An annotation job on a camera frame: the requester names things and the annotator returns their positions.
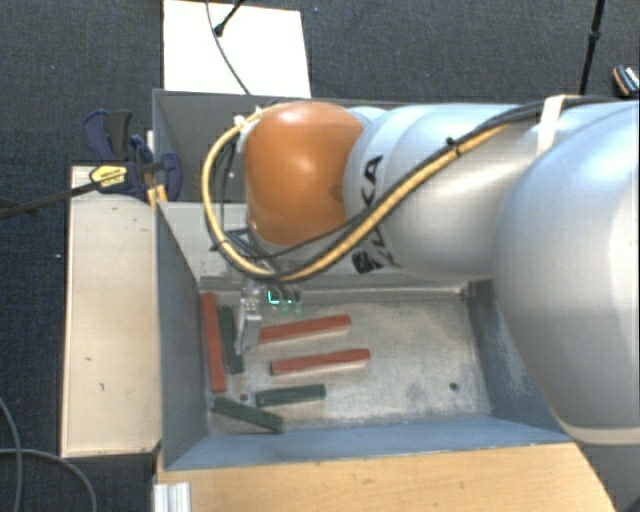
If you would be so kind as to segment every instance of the white paper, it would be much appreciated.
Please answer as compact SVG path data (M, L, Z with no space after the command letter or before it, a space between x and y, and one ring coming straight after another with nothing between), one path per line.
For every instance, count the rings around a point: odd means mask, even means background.
M214 27L231 7L210 2ZM220 42L252 94L311 96L298 11L242 6ZM204 2L164 1L164 87L243 93L213 40Z

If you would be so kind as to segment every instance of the blue clamp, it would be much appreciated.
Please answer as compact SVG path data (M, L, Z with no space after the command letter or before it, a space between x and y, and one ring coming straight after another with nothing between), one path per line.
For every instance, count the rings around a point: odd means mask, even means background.
M160 162L154 163L153 153L140 135L128 138L130 120L130 112L97 110L82 122L87 146L96 153L100 161L118 163L127 169L124 183L98 187L97 190L146 201L149 186L144 182L143 175L153 173L156 183L165 186L169 201L176 201L182 186L182 169L177 153L164 153ZM134 154L132 161L129 159L130 149Z

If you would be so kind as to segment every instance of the white strap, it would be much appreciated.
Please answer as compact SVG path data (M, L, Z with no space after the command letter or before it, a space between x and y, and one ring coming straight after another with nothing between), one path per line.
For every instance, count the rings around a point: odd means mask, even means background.
M564 100L576 97L574 94L559 94L558 96L550 96L545 100L540 123L538 124L538 156L553 146Z

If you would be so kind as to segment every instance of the beige panel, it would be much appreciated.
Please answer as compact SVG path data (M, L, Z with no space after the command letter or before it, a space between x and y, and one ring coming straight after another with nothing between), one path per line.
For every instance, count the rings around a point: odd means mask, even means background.
M614 512L571 443L316 464L159 469L158 483L185 481L191 483L193 512Z
M88 168L74 168L73 185ZM160 439L151 208L97 192L70 206L61 453L152 450Z

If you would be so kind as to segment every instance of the yellow cable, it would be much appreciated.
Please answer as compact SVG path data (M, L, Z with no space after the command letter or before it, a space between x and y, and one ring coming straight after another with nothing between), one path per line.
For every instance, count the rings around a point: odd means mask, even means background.
M221 151L222 147L240 130L243 128L245 124L252 123L257 121L262 115L269 110L277 108L278 105L273 107L264 109L261 112L256 112L255 114L249 116L243 125L234 126L230 130L228 130L222 137L220 137L216 143L211 147L207 158L204 162L202 168L202 201L204 203L205 214L207 220L209 222L209 226L211 227L211 231L213 232L216 241L219 245L225 246L225 251L233 259L235 263L238 264L241 268L246 270L247 272L268 277L270 275L274 275L275 272L264 269L253 264L251 261L244 258L241 254L239 254L231 241L225 236L224 231L220 227L218 223L218 219L215 215L213 204L211 201L211 195L209 193L209 181L211 176L211 168L213 167L213 162L215 161L216 156ZM491 130L487 130L486 132L482 132L476 137L468 140L467 142L461 144L457 148L452 148L450 151L447 151L438 159L434 160L430 164L424 166L422 169L414 173L406 182L404 182L400 187L398 187L389 197L387 197L378 207L373 210L365 220L358 225L358 227L351 233L345 240L343 240L340 244L334 247L331 251L325 254L318 261L312 263L311 265L295 272L293 274L284 276L282 278L283 282L287 281L295 281L298 279L304 279L313 275L316 272L320 272L325 270L330 265L339 260L342 256L347 254L351 249L353 249L375 226L380 223L384 217L395 208L406 196L408 196L411 192L413 192L418 186L428 180L431 176L444 169L447 165L451 164L455 160L459 158L460 155L471 151L476 148L480 144L484 143L497 133L501 132L507 125L497 126L492 128Z

